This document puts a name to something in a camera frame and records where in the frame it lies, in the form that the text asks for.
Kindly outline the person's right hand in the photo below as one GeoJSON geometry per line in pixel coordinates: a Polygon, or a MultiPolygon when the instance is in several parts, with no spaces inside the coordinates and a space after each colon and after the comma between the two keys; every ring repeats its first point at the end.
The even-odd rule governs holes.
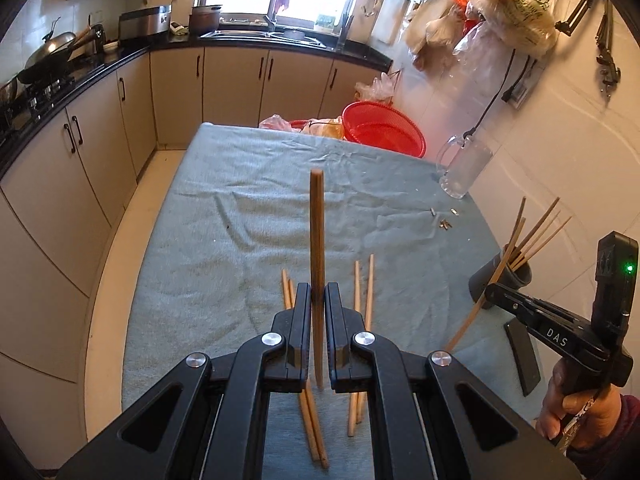
{"type": "MultiPolygon", "coordinates": [[[[576,415],[596,394],[594,390],[566,394],[564,382],[567,373],[567,362],[560,359],[553,367],[536,420],[536,431],[548,440],[555,439],[561,432],[562,420],[566,415],[576,415]]],[[[621,411],[620,389],[616,386],[604,388],[582,416],[582,424],[572,442],[574,448],[586,450],[606,439],[612,434],[621,411]]]]}

